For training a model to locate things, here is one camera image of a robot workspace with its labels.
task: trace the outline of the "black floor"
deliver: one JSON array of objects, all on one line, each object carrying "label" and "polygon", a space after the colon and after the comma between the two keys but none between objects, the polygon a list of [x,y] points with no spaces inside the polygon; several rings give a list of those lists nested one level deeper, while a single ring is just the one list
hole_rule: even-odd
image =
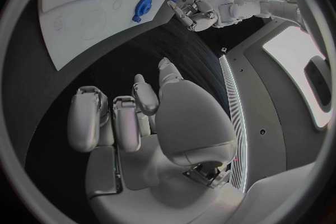
[{"label": "black floor", "polygon": [[[229,29],[215,30],[232,32]],[[235,41],[232,46],[239,43],[239,39]],[[67,114],[71,97],[79,87],[87,85],[97,86],[110,100],[119,95],[130,95],[137,73],[141,73],[158,92],[157,65],[163,57],[168,57],[185,79],[207,90],[228,113],[218,61],[221,44],[212,41],[209,46],[196,33],[182,28],[178,21],[172,19],[91,65],[61,93],[36,129],[26,158],[26,171],[36,186],[76,222],[98,223],[85,196],[84,179],[89,154],[75,152],[67,142]]]}]

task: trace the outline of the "dark floor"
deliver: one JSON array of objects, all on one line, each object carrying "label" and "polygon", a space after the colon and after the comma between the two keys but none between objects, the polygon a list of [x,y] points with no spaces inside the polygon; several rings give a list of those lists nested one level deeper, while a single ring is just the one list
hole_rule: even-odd
[{"label": "dark floor", "polygon": [[[259,27],[262,27],[263,21],[256,19]],[[239,35],[240,31],[252,34],[256,30],[255,21],[251,20],[247,29],[245,24],[234,26],[236,34]],[[230,33],[234,31],[215,30],[223,31],[218,38],[225,42],[232,40]],[[210,40],[205,32],[200,36]],[[231,46],[240,41],[241,38],[233,39]],[[130,95],[134,76],[141,73],[158,92],[157,65],[163,57],[168,57],[185,79],[207,90],[228,113],[226,90],[218,61],[218,56],[222,54],[221,44],[212,40],[208,45],[196,33],[182,28],[180,22],[172,19],[168,24],[116,48],[78,76],[52,104],[30,143],[26,171],[42,193],[78,223],[98,223],[85,196],[84,179],[89,154],[75,152],[67,141],[67,114],[71,97],[81,86],[97,86],[112,100],[119,95]]]}]

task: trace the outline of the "led light strip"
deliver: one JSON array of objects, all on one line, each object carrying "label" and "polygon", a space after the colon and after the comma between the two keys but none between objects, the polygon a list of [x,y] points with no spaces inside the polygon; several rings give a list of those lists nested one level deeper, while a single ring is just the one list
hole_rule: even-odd
[{"label": "led light strip", "polygon": [[244,113],[241,107],[235,79],[232,75],[231,68],[225,55],[220,58],[220,64],[225,80],[231,121],[237,136],[237,154],[231,164],[232,173],[229,182],[242,192],[246,192],[246,175],[248,173],[248,141],[246,137]]}]

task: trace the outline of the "white robot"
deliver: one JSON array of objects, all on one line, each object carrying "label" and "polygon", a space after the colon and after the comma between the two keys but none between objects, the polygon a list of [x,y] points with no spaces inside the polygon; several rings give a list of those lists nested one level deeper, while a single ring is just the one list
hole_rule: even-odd
[{"label": "white robot", "polygon": [[293,21],[304,29],[296,4],[268,0],[169,0],[168,5],[190,31],[203,31],[210,26],[222,28],[252,16],[270,16]]}]

